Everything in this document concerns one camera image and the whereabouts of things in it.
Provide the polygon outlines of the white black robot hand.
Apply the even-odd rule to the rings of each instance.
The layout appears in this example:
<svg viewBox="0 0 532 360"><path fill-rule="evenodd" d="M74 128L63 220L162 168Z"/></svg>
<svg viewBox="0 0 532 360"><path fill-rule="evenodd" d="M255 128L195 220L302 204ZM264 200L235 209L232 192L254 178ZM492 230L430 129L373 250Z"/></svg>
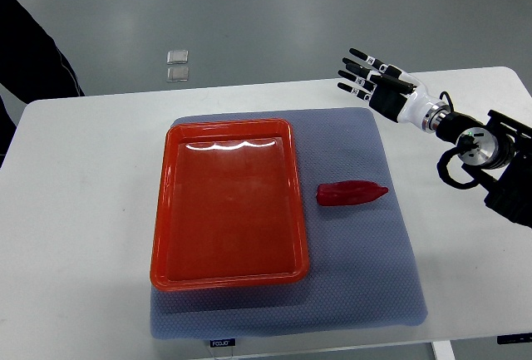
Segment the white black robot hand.
<svg viewBox="0 0 532 360"><path fill-rule="evenodd" d="M446 104L431 96L424 83L402 69L389 66L356 48L350 48L349 53L376 70L344 57L342 62L347 72L338 70L337 74L355 86L375 89L371 93L342 82L337 84L338 88L359 99L369 100L369 106L390 121L410 122L424 132L436 130L436 116L441 112L446 113Z"/></svg>

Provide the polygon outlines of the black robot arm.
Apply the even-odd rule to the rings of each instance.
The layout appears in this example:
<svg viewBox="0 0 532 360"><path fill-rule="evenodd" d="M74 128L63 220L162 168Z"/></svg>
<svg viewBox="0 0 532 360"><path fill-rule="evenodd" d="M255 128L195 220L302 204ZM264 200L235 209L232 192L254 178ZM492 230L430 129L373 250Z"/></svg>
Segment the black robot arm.
<svg viewBox="0 0 532 360"><path fill-rule="evenodd" d="M343 58L338 87L396 123L411 123L453 146L439 159L440 179L458 190L482 186L485 206L507 220L531 225L531 129L489 111L483 124L455 110L443 91L431 95L424 83L392 64L355 48Z"/></svg>

